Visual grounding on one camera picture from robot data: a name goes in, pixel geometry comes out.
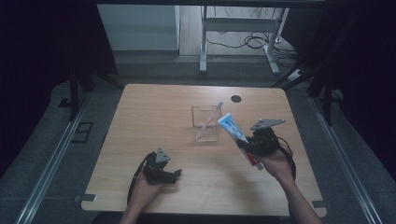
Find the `white wall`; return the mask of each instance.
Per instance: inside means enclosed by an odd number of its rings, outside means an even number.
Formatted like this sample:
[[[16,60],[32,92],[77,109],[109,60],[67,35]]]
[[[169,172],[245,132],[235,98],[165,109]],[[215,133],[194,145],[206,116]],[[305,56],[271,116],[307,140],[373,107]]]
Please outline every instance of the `white wall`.
[[[178,49],[179,6],[97,6],[112,50]]]

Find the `metal frame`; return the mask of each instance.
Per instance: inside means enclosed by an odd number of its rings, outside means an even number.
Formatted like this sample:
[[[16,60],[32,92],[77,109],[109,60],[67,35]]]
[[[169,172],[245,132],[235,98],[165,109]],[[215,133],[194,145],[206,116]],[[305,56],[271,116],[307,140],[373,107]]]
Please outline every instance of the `metal frame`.
[[[383,223],[381,217],[377,212],[373,200],[371,199],[369,193],[367,192],[367,189],[361,183],[361,180],[356,174],[356,171],[353,168],[347,154],[345,153],[343,146],[338,140],[338,137],[334,129],[332,128],[332,126],[329,126],[325,118],[321,116],[322,109],[318,102],[318,99],[310,98],[310,100],[317,112],[317,117],[320,124],[322,125],[326,135],[329,137],[329,140],[331,141],[332,149],[334,151],[335,157],[339,161],[344,171],[344,174],[346,175],[346,179],[349,182],[352,191],[355,193],[355,196],[359,204],[361,205],[361,210],[363,211],[364,215],[366,215],[367,221],[370,224]]]
[[[55,173],[58,170],[59,165],[61,164],[62,158],[64,157],[64,153],[66,152],[67,147],[69,146],[69,143],[73,137],[73,134],[79,124],[79,121],[84,114],[85,107],[88,103],[90,96],[89,93],[86,94],[87,96],[84,96],[82,98],[80,110],[77,112],[74,119],[69,121],[69,124],[64,131],[64,135],[62,136],[61,141],[55,148],[51,158],[49,159],[49,163],[47,164],[43,173],[41,173],[41,176],[35,183],[35,186],[30,193],[25,205],[23,206],[20,214],[18,215],[15,223],[32,223],[33,218],[35,217],[35,213],[37,212],[39,205],[44,199],[47,189],[50,186],[50,182],[55,176]]]
[[[264,46],[264,52],[267,56],[268,63],[274,75],[279,75],[279,68],[272,54],[276,37],[282,24],[285,8],[281,8],[276,20],[273,19],[253,19],[253,18],[208,18],[207,6],[204,6],[202,17],[202,43],[200,53],[199,71],[206,73],[206,32],[224,31],[224,32],[257,32],[271,33],[268,46]]]

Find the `toothpaste tube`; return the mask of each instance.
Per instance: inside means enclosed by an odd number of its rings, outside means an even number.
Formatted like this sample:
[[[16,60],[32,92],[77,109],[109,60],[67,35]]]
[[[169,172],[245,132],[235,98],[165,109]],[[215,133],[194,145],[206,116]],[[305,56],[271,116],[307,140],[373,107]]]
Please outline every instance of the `toothpaste tube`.
[[[242,141],[247,142],[248,140],[242,134],[241,129],[236,125],[233,120],[233,116],[230,113],[224,115],[221,119],[218,120],[218,123],[224,130],[231,136],[231,138],[236,142],[236,139],[240,139]],[[256,161],[252,155],[247,153],[243,148],[240,148],[242,153],[245,155],[247,160],[250,162],[252,166],[256,166],[258,170],[262,170],[262,165]]]

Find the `metal rail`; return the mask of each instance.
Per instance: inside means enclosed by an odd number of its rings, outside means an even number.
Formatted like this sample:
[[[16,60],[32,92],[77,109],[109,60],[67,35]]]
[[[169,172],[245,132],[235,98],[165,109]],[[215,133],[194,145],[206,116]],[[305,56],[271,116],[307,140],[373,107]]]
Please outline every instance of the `metal rail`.
[[[58,146],[55,148],[51,158],[49,159],[49,163],[47,164],[46,168],[44,169],[41,176],[38,178],[37,182],[35,183],[35,187],[33,188],[32,192],[30,193],[25,205],[23,206],[17,220],[15,223],[17,224],[25,224],[25,223],[32,223],[33,218],[35,217],[35,213],[38,210],[41,202],[44,199],[44,196],[47,192],[47,189],[50,186],[50,182],[54,177],[58,167],[64,157],[64,153],[69,146],[69,143],[72,139],[72,136],[78,126],[79,121],[81,120],[82,115],[84,114],[85,107],[88,103],[90,98],[90,94],[86,93],[82,97],[81,101],[81,108],[78,111],[75,118],[69,121],[66,130],[64,131],[64,135],[61,138],[61,141],[58,143]]]
[[[322,116],[322,109],[317,99],[310,98],[314,108],[316,109],[318,119],[320,124],[324,128],[326,134],[332,142],[332,149],[337,157],[337,160],[340,162],[342,169],[346,175],[346,179],[349,182],[352,191],[355,193],[356,198],[358,199],[359,204],[361,205],[361,210],[364,215],[366,215],[367,220],[371,224],[379,224],[382,223],[379,214],[376,211],[375,205],[370,198],[370,195],[367,192],[367,189],[361,183],[358,175],[356,174],[355,169],[353,168],[347,154],[344,151],[343,146],[338,140],[337,135],[335,134],[333,128],[328,125],[326,120]]]

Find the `human arm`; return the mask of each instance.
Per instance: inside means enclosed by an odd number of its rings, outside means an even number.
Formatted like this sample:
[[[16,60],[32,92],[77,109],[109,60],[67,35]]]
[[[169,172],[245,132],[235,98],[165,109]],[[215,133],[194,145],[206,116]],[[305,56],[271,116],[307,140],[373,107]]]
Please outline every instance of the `human arm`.
[[[135,224],[140,212],[160,192],[163,184],[150,185],[144,174],[139,174],[136,179],[131,201],[125,209],[120,224]]]
[[[292,151],[287,146],[282,147],[292,154]],[[280,186],[285,191],[290,210],[298,224],[322,223],[321,219],[295,184],[290,169],[290,163],[282,152],[277,150],[268,157],[255,156],[255,158],[264,165],[267,172],[279,182]]]

